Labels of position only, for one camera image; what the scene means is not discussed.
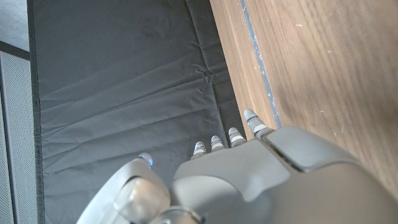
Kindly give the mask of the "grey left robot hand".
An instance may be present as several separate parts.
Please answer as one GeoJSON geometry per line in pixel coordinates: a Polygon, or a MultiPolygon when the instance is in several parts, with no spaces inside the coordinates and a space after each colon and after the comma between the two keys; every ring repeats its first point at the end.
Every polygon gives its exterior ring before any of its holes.
{"type": "Polygon", "coordinates": [[[143,153],[100,188],[79,223],[396,223],[397,200],[350,153],[300,128],[229,130],[164,184],[143,153]]]}

